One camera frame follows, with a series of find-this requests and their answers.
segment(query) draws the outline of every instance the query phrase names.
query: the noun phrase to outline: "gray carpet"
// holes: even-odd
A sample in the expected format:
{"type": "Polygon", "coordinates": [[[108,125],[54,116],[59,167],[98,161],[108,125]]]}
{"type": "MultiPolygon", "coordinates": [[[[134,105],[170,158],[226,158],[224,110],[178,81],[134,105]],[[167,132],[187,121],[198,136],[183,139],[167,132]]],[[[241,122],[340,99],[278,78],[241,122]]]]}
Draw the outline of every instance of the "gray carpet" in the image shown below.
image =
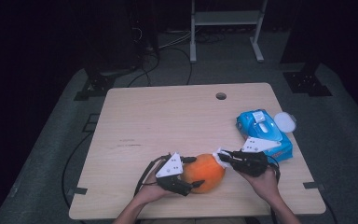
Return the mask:
{"type": "MultiPolygon", "coordinates": [[[[213,44],[198,44],[198,61],[192,65],[190,85],[267,82],[272,86],[284,111],[297,119],[294,132],[299,147],[315,181],[331,205],[338,223],[358,223],[358,106],[343,88],[339,77],[323,64],[316,76],[333,96],[309,97],[306,93],[292,93],[279,61],[288,33],[261,34],[260,48],[263,63],[255,60],[249,43],[250,34],[226,35],[213,44]]],[[[177,36],[160,35],[159,44],[177,36]]],[[[188,44],[174,46],[188,54],[188,44]]],[[[145,57],[145,70],[157,60],[145,57]]],[[[119,77],[114,88],[127,87],[142,70],[119,77]]],[[[156,69],[149,72],[152,86],[185,85],[190,63],[177,49],[165,49],[156,69]]],[[[0,223],[79,223],[68,217],[68,207],[62,196],[62,171],[76,149],[63,180],[65,194],[71,202],[72,191],[81,173],[92,136],[83,131],[91,114],[100,113],[103,97],[74,101],[87,80],[84,70],[74,74],[51,113],[34,149],[24,164],[13,190],[0,209],[0,223]]],[[[132,87],[147,86],[145,76],[132,87]]],[[[98,116],[91,116],[96,121],[98,116]]],[[[329,210],[322,215],[301,216],[310,223],[334,223],[329,210]]],[[[272,223],[270,217],[260,217],[261,223],[272,223]]],[[[111,220],[86,220],[86,223],[110,223],[111,220]]]]}

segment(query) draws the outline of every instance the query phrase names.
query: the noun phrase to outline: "wooden table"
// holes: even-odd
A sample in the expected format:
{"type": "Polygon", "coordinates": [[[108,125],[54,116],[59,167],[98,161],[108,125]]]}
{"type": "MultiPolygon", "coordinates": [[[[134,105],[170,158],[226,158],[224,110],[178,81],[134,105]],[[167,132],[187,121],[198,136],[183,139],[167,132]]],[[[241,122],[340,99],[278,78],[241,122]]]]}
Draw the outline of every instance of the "wooden table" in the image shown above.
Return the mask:
{"type": "MultiPolygon", "coordinates": [[[[73,219],[114,218],[133,196],[146,166],[169,152],[182,156],[239,150],[244,139],[235,127],[244,111],[282,112],[267,83],[112,89],[107,93],[89,154],[78,182],[73,219]],[[219,100],[217,93],[227,98],[219,100]]],[[[321,214],[324,202],[291,133],[294,157],[280,162],[279,188],[295,214],[321,214]]],[[[207,194],[170,195],[149,204],[139,218],[244,217],[269,214],[269,206],[232,169],[207,194]]]]}

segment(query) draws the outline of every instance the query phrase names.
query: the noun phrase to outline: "blue package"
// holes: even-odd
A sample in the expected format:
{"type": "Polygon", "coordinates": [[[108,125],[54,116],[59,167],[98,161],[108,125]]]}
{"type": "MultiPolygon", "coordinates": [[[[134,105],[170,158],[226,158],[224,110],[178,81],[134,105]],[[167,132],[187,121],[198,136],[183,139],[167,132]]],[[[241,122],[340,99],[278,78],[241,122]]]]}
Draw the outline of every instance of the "blue package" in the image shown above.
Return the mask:
{"type": "Polygon", "coordinates": [[[264,153],[276,161],[284,161],[293,158],[293,145],[284,132],[282,132],[275,121],[264,109],[252,110],[241,113],[237,117],[237,129],[244,139],[248,136],[262,138],[270,141],[279,141],[281,145],[264,153]]]}

